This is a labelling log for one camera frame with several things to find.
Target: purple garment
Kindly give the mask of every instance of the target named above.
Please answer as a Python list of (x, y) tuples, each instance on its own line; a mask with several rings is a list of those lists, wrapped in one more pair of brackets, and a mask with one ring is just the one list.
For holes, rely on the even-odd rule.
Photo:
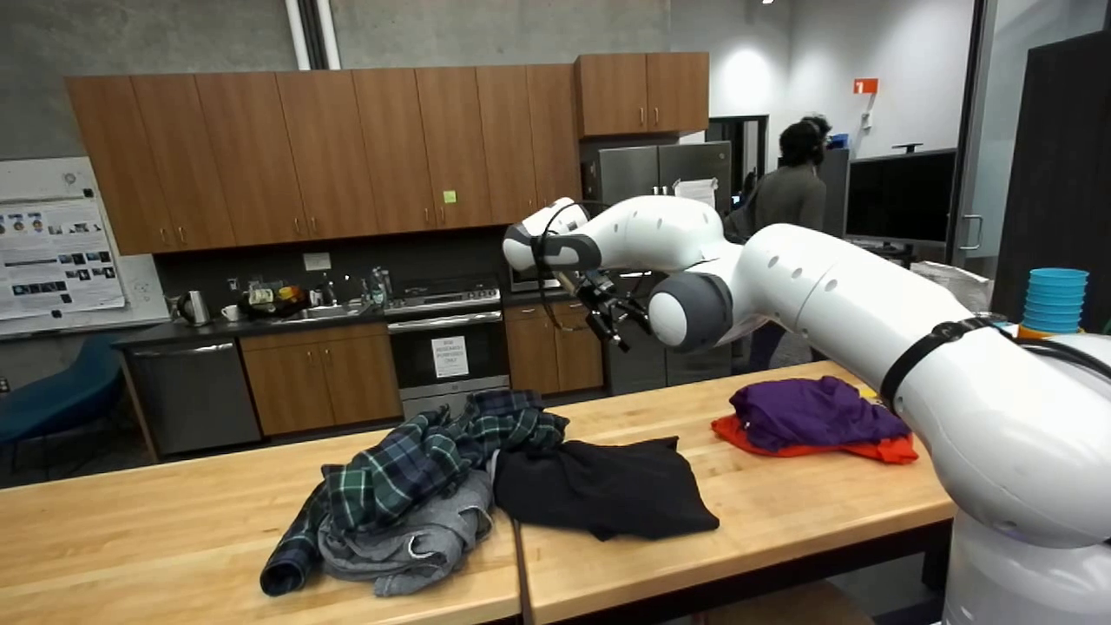
[(750, 440), (768, 450), (793, 444), (845, 446), (911, 433), (893, 408), (868, 404), (835, 374), (758, 381), (734, 392), (729, 404)]

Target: red cloth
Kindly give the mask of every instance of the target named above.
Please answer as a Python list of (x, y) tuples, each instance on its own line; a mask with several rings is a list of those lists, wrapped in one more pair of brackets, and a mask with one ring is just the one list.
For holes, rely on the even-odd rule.
[(845, 446), (816, 446), (816, 444), (790, 444), (790, 446), (778, 446), (778, 450), (768, 450), (768, 446), (758, 446), (741, 416), (729, 414), (729, 416), (718, 416), (712, 420), (712, 430), (750, 450), (750, 455), (768, 455), (768, 459), (800, 459), (800, 455), (823, 455), (823, 450), (845, 450), (845, 455), (860, 455), (860, 459), (872, 459), (872, 460), (882, 460), (882, 465), (911, 465), (916, 460), (916, 450), (913, 450), (913, 436), (882, 436), (882, 440), (868, 440), (868, 444), (845, 444)]

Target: white robotic arm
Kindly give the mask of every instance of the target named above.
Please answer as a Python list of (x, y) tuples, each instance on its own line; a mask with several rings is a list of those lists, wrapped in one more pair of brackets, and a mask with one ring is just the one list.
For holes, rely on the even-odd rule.
[(666, 273), (647, 310), (666, 347), (768, 316), (882, 390), (957, 504), (949, 620), (1111, 620), (1111, 404), (976, 320), (942, 283), (849, 240), (768, 225), (743, 245), (703, 200), (647, 195), (586, 220), (556, 200), (512, 225), (512, 267), (559, 273), (621, 327), (604, 272)]

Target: computer monitor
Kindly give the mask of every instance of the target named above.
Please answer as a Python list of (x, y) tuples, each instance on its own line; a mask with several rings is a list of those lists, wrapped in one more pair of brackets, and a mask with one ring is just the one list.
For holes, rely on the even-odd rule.
[(954, 148), (853, 161), (849, 235), (945, 242), (954, 162)]

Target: chair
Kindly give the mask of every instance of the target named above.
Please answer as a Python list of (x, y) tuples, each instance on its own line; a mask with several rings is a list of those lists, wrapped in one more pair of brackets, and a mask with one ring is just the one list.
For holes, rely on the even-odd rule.
[(11, 450), (11, 467), (26, 440), (81, 430), (113, 416), (121, 390), (116, 335), (89, 333), (71, 368), (0, 394), (0, 450)]

